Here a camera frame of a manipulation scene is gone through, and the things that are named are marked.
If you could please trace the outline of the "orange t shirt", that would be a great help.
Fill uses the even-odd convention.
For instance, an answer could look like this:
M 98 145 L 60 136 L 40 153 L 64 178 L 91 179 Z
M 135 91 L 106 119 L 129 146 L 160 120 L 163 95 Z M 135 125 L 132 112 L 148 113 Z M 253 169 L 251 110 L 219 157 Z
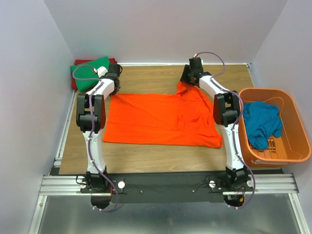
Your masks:
M 177 84 L 175 94 L 116 94 L 104 142 L 221 148 L 213 103 L 196 86 Z

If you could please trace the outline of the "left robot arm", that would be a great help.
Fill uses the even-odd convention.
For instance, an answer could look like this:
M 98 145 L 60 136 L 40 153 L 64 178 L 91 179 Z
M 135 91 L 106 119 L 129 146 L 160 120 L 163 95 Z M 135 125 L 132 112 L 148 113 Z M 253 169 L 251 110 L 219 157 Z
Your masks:
M 91 68 L 97 78 L 78 78 L 76 72 L 83 67 Z M 105 67 L 96 69 L 89 64 L 82 64 L 72 72 L 75 80 L 97 81 L 94 88 L 77 96 L 76 124 L 82 132 L 87 149 L 86 186 L 98 193 L 104 192 L 108 187 L 117 192 L 117 188 L 106 175 L 101 138 L 106 123 L 105 100 L 119 91 L 121 73 L 122 67 L 117 63 L 111 63 L 108 70 Z

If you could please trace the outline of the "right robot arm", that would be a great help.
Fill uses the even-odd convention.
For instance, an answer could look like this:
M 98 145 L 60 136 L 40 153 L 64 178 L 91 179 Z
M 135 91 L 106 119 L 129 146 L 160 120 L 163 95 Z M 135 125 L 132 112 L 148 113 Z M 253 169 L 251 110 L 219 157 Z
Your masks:
M 241 98 L 236 91 L 226 89 L 212 74 L 205 72 L 198 55 L 189 59 L 180 80 L 203 89 L 214 98 L 213 118 L 220 126 L 226 150 L 226 175 L 222 183 L 230 191 L 237 190 L 249 178 L 238 133 L 238 122 L 242 117 Z

